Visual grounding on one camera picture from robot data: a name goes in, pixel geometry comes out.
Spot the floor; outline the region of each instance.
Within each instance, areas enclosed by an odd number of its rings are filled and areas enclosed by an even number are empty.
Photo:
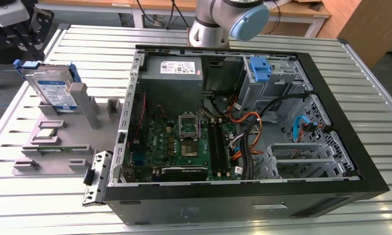
[[[56,18],[53,27],[51,30],[49,35],[53,35],[53,32],[57,28],[60,23],[72,23],[72,24],[85,24],[85,25],[101,25],[101,26],[134,26],[134,22],[131,20],[130,14],[115,14],[115,13],[81,13],[73,14],[72,12],[63,12],[55,11]],[[168,22],[168,16],[166,18],[156,18],[156,20],[166,24]],[[188,23],[194,22],[194,19],[186,18]],[[172,29],[186,29],[186,25],[182,18],[172,18],[175,24],[171,26]],[[156,26],[151,25],[151,23],[146,22],[147,27]],[[0,65],[0,71],[13,70],[12,65]],[[384,85],[386,89],[388,90],[392,96],[392,58],[391,55],[387,54],[378,65],[372,70],[374,74],[376,75],[379,81]],[[23,79],[15,71],[1,72],[0,73],[0,105],[9,104],[13,96],[17,93],[17,90],[23,84]],[[4,114],[7,106],[0,106],[0,117]]]

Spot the blue hard drive label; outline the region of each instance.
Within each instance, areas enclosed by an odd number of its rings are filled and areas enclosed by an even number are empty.
[[[77,108],[77,103],[68,92],[68,85],[64,81],[37,81],[37,86],[52,106],[61,112],[72,112]]]

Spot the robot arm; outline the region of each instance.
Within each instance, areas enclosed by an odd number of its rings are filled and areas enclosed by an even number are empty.
[[[190,43],[195,47],[228,47],[228,34],[239,41],[251,40],[267,21],[263,0],[198,0]]]
[[[37,9],[37,0],[0,0],[0,42],[44,60],[41,51],[52,26],[53,12]]]

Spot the green circuit board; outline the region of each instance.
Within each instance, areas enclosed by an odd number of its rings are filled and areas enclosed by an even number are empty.
[[[228,144],[228,133],[234,132],[234,124],[223,123],[222,127],[224,140]],[[192,124],[183,124],[182,128],[186,129],[186,131],[195,130],[192,129]],[[195,140],[179,138],[179,120],[151,121],[144,165],[152,168],[166,166],[204,167],[208,168],[208,180],[234,179],[231,173],[228,176],[222,175],[220,177],[212,175],[208,138],[208,121],[200,122],[200,137]],[[142,173],[139,178],[142,178],[139,179],[140,182],[146,182],[150,177],[146,173]]]

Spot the metal table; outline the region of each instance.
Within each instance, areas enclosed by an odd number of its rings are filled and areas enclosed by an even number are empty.
[[[72,25],[56,32],[45,50],[47,63],[73,61],[89,95],[105,102],[124,97],[138,43],[184,46],[187,33]],[[128,227],[108,206],[81,207],[83,175],[12,175],[13,160],[40,114],[39,98],[24,83],[0,120],[0,228],[7,228],[1,233],[392,234],[392,98],[351,47],[332,39],[282,36],[230,43],[232,48],[311,54],[391,191],[319,218]]]

